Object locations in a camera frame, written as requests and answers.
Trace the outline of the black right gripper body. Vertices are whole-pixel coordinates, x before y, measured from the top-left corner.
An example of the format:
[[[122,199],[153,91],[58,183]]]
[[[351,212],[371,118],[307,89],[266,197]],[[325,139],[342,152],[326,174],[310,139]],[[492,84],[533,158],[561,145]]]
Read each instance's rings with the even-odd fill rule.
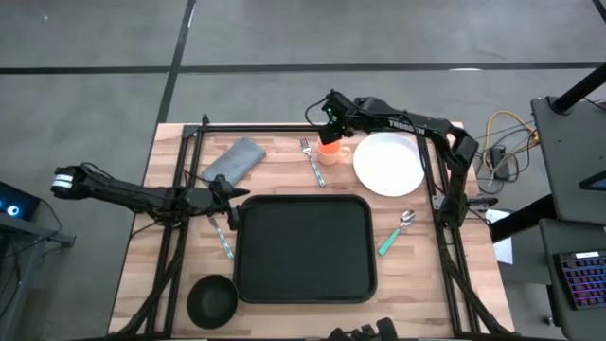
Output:
[[[353,107],[338,121],[343,126],[343,135],[357,132],[370,134],[375,130],[375,117],[353,103]]]

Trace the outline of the orange mug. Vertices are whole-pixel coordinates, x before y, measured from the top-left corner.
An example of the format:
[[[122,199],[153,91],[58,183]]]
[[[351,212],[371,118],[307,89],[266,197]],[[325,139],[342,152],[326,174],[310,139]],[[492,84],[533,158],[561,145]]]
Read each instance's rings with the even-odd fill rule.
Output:
[[[316,143],[316,158],[323,165],[334,165],[349,155],[350,147],[344,146],[340,141],[324,144],[318,140]]]

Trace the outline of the knife with patterned handle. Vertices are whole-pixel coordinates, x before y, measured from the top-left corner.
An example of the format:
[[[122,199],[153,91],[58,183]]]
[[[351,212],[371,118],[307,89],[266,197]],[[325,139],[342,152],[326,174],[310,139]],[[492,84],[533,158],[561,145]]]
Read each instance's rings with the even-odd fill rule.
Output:
[[[228,257],[229,260],[233,260],[234,259],[233,251],[232,251],[226,237],[224,236],[221,228],[219,227],[217,221],[212,216],[210,216],[208,218],[208,220],[209,220],[209,223],[212,225],[212,227],[215,229],[226,256]]]

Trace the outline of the fork with patterned handle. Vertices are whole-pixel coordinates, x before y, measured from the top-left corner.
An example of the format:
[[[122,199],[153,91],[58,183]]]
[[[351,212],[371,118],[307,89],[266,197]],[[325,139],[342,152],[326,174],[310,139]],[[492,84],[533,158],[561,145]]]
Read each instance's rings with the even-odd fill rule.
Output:
[[[308,156],[310,165],[312,167],[312,170],[313,170],[313,173],[314,173],[314,175],[316,177],[318,185],[320,187],[324,187],[326,185],[325,180],[324,180],[324,178],[323,178],[320,170],[318,169],[315,161],[312,158],[312,148],[311,148],[311,146],[310,146],[307,138],[306,137],[302,137],[302,138],[299,139],[299,142],[300,142],[301,151]]]

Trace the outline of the grey cloth napkin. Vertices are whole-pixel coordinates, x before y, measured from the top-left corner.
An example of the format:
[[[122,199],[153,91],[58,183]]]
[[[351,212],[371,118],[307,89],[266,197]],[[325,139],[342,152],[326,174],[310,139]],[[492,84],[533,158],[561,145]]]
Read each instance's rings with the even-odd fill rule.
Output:
[[[201,175],[206,181],[212,181],[217,175],[223,175],[231,185],[237,185],[265,156],[266,151],[257,143],[248,137],[242,137],[205,168]]]

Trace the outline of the white round plate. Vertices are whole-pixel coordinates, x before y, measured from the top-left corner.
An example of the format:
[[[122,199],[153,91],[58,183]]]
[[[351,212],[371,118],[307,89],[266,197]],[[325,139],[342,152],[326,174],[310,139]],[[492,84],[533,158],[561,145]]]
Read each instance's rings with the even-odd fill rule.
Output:
[[[355,149],[353,168],[366,188],[386,197],[412,193],[425,177],[418,145],[394,133],[364,138]]]

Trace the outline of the black bowl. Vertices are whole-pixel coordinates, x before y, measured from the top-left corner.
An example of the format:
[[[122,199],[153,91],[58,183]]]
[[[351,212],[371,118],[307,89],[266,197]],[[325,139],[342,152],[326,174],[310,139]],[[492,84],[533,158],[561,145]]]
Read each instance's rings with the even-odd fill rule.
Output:
[[[234,283],[222,275],[199,279],[187,296],[187,315],[197,327],[215,330],[235,314],[239,294]]]

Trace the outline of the black power adapter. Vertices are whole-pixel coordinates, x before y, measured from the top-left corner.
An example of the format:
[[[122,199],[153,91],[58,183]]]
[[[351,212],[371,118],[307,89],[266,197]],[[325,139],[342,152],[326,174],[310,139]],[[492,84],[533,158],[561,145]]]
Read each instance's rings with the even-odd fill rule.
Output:
[[[491,147],[489,150],[493,177],[497,180],[507,181],[510,173],[508,169],[507,152],[504,146]]]

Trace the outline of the grey metal stand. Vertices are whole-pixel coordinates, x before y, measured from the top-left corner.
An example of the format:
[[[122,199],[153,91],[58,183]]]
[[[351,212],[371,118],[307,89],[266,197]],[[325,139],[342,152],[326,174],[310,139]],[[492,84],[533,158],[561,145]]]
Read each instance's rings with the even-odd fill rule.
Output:
[[[0,213],[0,341],[12,341],[28,291],[49,243],[72,247],[76,236]]]

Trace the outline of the black computer with blue light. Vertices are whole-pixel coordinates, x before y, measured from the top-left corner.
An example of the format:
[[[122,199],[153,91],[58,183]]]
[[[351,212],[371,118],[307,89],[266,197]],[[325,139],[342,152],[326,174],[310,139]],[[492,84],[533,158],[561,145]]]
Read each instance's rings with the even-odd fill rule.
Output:
[[[41,199],[0,182],[0,212],[10,217],[31,221]]]

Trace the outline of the grey desk top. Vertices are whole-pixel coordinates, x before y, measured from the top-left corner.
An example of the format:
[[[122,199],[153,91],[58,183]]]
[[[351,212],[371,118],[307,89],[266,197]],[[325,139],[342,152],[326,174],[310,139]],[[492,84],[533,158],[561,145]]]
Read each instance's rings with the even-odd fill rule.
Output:
[[[580,187],[606,171],[606,111],[582,101],[560,115],[549,98],[533,99],[531,109],[558,217],[606,225],[606,190]]]

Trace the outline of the black round pole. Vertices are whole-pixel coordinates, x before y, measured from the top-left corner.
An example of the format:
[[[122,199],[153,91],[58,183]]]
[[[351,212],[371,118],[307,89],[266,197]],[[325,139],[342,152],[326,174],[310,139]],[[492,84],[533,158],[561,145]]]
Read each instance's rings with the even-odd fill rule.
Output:
[[[550,107],[557,114],[566,115],[569,109],[598,89],[604,82],[606,82],[606,62],[567,90],[563,95],[552,100]]]

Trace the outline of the dark screen corner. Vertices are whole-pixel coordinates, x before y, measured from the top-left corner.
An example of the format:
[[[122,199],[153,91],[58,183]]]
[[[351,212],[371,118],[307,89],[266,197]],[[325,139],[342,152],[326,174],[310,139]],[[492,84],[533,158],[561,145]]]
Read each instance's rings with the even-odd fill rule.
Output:
[[[606,170],[580,181],[579,187],[584,190],[606,191]]]

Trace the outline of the dark grey desk with keyboard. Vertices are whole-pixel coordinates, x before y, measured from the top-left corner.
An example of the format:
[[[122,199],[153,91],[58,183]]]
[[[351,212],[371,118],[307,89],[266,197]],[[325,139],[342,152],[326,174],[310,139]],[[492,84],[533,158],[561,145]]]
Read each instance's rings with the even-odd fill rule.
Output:
[[[592,224],[549,219],[540,220],[539,228],[551,280],[548,294],[555,324],[571,341],[606,341],[606,309],[572,309],[553,259],[554,255],[560,253],[606,250],[606,229]]]

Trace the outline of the black aluminium table frame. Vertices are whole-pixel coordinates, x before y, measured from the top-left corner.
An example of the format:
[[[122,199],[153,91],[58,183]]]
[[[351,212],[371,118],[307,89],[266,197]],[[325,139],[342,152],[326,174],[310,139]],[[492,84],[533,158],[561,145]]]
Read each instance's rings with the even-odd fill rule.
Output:
[[[230,276],[231,260],[206,217],[194,218],[185,242],[180,278],[161,296],[154,322],[141,328],[143,338],[160,335],[175,339],[317,339],[336,328],[356,329],[388,317],[403,338],[448,338],[455,328],[467,330],[470,321],[460,290],[445,282],[437,247],[444,230],[435,227],[431,197],[444,187],[447,171],[433,146],[430,177],[412,193],[400,198],[377,195],[356,178],[350,158],[323,167],[327,184],[319,187],[301,152],[299,139],[310,142],[316,132],[304,124],[213,124],[201,136],[192,135],[186,123],[160,125],[151,147],[145,182],[164,186],[172,182],[178,160],[198,156],[209,165],[241,136],[256,141],[266,157],[241,181],[253,194],[356,194],[370,205],[374,242],[383,243],[408,209],[416,212],[412,227],[399,235],[389,251],[377,260],[375,295],[359,304],[248,304],[241,303],[223,327],[206,331],[187,316],[187,294],[200,278]]]

